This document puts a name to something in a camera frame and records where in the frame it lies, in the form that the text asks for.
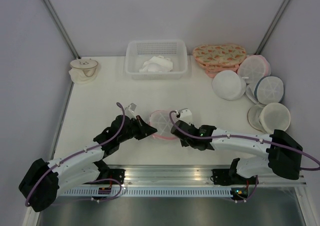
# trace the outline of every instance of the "white mesh laundry bag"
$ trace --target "white mesh laundry bag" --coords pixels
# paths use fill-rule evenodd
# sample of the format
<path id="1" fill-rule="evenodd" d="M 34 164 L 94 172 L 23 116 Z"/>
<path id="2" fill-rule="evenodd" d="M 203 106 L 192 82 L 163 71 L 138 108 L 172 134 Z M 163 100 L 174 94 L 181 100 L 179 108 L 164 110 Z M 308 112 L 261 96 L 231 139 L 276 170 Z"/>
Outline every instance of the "white mesh laundry bag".
<path id="1" fill-rule="evenodd" d="M 285 95 L 285 87 L 282 80 L 276 76 L 266 76 L 248 85 L 255 99 L 261 104 L 279 103 Z"/>
<path id="2" fill-rule="evenodd" d="M 268 134 L 273 134 L 274 130 L 286 131 L 290 121 L 289 110 L 280 103 L 266 105 L 259 115 L 259 122 Z"/>
<path id="3" fill-rule="evenodd" d="M 219 72 L 212 81 L 215 94 L 226 100 L 237 100 L 246 91 L 246 82 L 232 70 Z"/>
<path id="4" fill-rule="evenodd" d="M 152 135 L 155 139 L 174 140 L 177 138 L 175 135 L 171 134 L 173 124 L 170 120 L 169 113 L 170 111 L 166 110 L 157 110 L 151 113 L 149 125 L 158 130 L 158 132 Z"/>
<path id="5" fill-rule="evenodd" d="M 245 77 L 247 84 L 258 82 L 261 78 L 271 75 L 269 62 L 262 55 L 248 56 L 238 69 L 238 75 Z"/>
<path id="6" fill-rule="evenodd" d="M 246 89 L 245 89 L 245 94 L 247 95 L 247 97 L 254 103 L 254 104 L 258 104 L 258 100 L 255 98 L 251 88 L 250 88 L 250 85 L 247 85 L 246 86 Z"/>
<path id="7" fill-rule="evenodd" d="M 260 130 L 262 132 L 266 132 L 262 126 L 262 124 L 259 121 L 259 116 L 264 109 L 265 105 L 254 105 L 253 107 L 250 108 L 248 112 L 248 121 L 249 124 L 254 127 L 256 130 Z"/>

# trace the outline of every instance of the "gray wall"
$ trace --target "gray wall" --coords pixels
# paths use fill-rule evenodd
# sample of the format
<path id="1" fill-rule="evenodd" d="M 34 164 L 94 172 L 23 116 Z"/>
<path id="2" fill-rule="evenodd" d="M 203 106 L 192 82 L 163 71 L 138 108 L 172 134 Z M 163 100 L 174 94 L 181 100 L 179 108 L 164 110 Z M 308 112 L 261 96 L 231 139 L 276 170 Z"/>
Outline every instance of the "gray wall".
<path id="1" fill-rule="evenodd" d="M 291 112 L 289 133 L 304 151 L 320 159 L 320 1 L 293 0 L 263 55 L 272 75 L 285 83 L 284 104 Z M 303 159 L 304 166 L 315 167 Z M 320 172 L 304 172 L 320 212 Z"/>
<path id="2" fill-rule="evenodd" d="M 51 0 L 81 56 L 125 55 L 132 40 L 235 42 L 254 53 L 282 0 Z"/>
<path id="3" fill-rule="evenodd" d="M 0 225 L 19 226 L 18 185 L 31 163 L 49 158 L 72 60 L 41 0 L 0 0 Z"/>

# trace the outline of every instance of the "metal edge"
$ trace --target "metal edge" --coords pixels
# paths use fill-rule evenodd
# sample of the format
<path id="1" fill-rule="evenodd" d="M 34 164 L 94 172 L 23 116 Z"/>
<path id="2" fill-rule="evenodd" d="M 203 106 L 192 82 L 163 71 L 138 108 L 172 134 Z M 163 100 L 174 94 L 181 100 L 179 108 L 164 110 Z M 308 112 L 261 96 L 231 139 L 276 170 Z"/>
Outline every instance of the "metal edge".
<path id="1" fill-rule="evenodd" d="M 27 208 L 22 226 L 36 226 L 40 213 L 36 213 L 31 207 Z"/>
<path id="2" fill-rule="evenodd" d="M 109 165 L 112 169 L 125 170 L 124 184 L 132 187 L 221 187 L 210 180 L 212 169 L 228 169 L 230 166 L 180 166 L 180 165 Z M 283 179 L 274 174 L 259 176 L 259 187 L 306 187 L 303 175 L 296 181 Z"/>
<path id="3" fill-rule="evenodd" d="M 306 187 L 295 187 L 296 197 L 306 226 L 320 226 L 312 197 Z"/>
<path id="4" fill-rule="evenodd" d="M 74 44 L 72 43 L 64 25 L 62 24 L 53 4 L 51 3 L 50 0 L 42 0 L 42 2 L 44 3 L 46 9 L 48 10 L 51 18 L 53 19 L 58 31 L 60 32 L 60 34 L 62 35 L 64 41 L 66 42 L 67 46 L 69 47 L 72 55 L 74 56 L 75 59 L 80 59 L 81 57 L 79 56 Z"/>
<path id="5" fill-rule="evenodd" d="M 52 145 L 51 145 L 51 148 L 50 148 L 50 159 L 52 160 L 54 158 L 54 155 L 55 155 L 55 151 L 56 151 L 56 148 L 57 148 L 57 145 L 58 145 L 58 141 L 59 141 L 59 137 L 60 137 L 60 133 L 61 133 L 61 130 L 62 130 L 62 126 L 64 124 L 64 120 L 65 120 L 65 116 L 66 116 L 66 111 L 67 111 L 67 108 L 68 108 L 68 105 L 69 105 L 69 102 L 70 102 L 70 98 L 71 98 L 71 94 L 72 94 L 72 90 L 74 88 L 74 83 L 71 81 L 70 83 L 70 86 L 68 87 L 68 92 L 67 92 L 67 95 L 65 97 L 65 102 L 63 104 L 63 110 L 61 112 L 61 115 L 59 117 L 59 124 L 57 126 L 57 129 L 55 131 L 55 134 L 54 134 L 54 138 L 53 138 L 53 142 L 52 142 Z"/>
<path id="6" fill-rule="evenodd" d="M 262 41 L 260 42 L 255 55 L 260 55 L 263 51 L 263 49 L 265 48 L 267 42 L 269 41 L 272 33 L 274 32 L 276 26 L 278 25 L 280 19 L 283 16 L 284 11 L 286 10 L 287 6 L 289 5 L 289 3 L 291 2 L 291 0 L 283 0 L 278 11 L 276 12 L 271 24 L 269 25 L 268 30 L 266 31 L 265 35 L 262 38 Z"/>

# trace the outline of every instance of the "white cloth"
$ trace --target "white cloth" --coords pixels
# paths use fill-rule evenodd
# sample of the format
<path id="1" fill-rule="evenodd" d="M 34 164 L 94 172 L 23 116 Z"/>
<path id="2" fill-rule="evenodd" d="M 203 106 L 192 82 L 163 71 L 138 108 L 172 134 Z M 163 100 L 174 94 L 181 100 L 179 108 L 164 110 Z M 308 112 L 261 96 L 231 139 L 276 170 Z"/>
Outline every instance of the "white cloth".
<path id="1" fill-rule="evenodd" d="M 170 58 L 164 58 L 162 55 L 154 56 L 143 63 L 139 72 L 169 72 L 173 69 L 173 63 Z"/>
<path id="2" fill-rule="evenodd" d="M 72 68 L 69 71 L 71 80 L 76 83 L 76 84 L 87 84 L 92 82 L 98 75 L 98 72 L 100 70 L 100 66 L 98 65 L 95 72 L 93 73 L 92 76 L 88 77 L 84 74 L 83 70 L 80 69 L 74 69 Z"/>

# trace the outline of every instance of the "white platform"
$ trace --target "white platform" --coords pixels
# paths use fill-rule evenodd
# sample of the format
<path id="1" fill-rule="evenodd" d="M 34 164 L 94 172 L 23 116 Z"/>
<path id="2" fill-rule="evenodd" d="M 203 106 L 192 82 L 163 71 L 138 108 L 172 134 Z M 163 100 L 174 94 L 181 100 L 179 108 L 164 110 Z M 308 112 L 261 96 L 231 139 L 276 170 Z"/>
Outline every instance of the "white platform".
<path id="1" fill-rule="evenodd" d="M 136 113 L 147 122 L 150 113 L 160 109 L 189 108 L 195 126 L 202 124 L 260 134 L 247 120 L 253 103 L 243 96 L 236 101 L 218 98 L 211 81 L 192 57 L 189 73 L 179 80 L 137 81 L 124 75 L 124 57 L 91 57 L 101 65 L 95 81 L 74 85 L 54 157 L 81 150 L 121 114 L 124 107 L 137 105 Z M 109 165 L 229 165 L 234 158 L 251 155 L 231 151 L 198 151 L 183 148 L 179 140 L 165 142 L 151 137 L 126 141 L 105 161 Z"/>

